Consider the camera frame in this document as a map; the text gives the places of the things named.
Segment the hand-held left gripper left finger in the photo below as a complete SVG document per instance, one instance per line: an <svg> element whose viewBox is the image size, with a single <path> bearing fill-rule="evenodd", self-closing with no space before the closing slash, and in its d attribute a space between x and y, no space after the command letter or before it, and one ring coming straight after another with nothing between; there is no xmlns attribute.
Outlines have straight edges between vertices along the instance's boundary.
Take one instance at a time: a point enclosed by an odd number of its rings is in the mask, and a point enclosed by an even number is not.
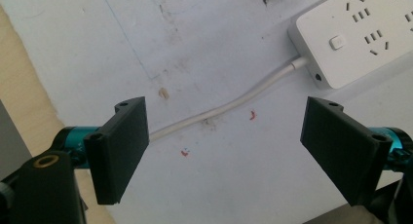
<svg viewBox="0 0 413 224"><path fill-rule="evenodd" d="M118 103L115 114L84 144L97 203L118 204L149 145L145 97Z"/></svg>

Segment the white power strip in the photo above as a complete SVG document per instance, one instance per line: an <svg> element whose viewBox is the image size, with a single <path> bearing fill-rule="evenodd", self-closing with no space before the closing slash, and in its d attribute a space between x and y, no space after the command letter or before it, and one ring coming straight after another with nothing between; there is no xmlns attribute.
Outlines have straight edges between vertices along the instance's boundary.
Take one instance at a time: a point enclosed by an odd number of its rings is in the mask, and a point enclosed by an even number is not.
<svg viewBox="0 0 413 224"><path fill-rule="evenodd" d="M341 89L413 52L413 0L324 0L288 36L316 85Z"/></svg>

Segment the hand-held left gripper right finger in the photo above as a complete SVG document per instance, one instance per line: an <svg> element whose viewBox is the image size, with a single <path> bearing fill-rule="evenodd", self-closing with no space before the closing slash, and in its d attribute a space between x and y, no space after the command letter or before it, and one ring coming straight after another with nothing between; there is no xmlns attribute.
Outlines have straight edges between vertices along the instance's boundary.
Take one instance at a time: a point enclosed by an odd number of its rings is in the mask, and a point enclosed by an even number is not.
<svg viewBox="0 0 413 224"><path fill-rule="evenodd" d="M369 205L393 141L371 131L338 103L310 96L300 137L350 205Z"/></svg>

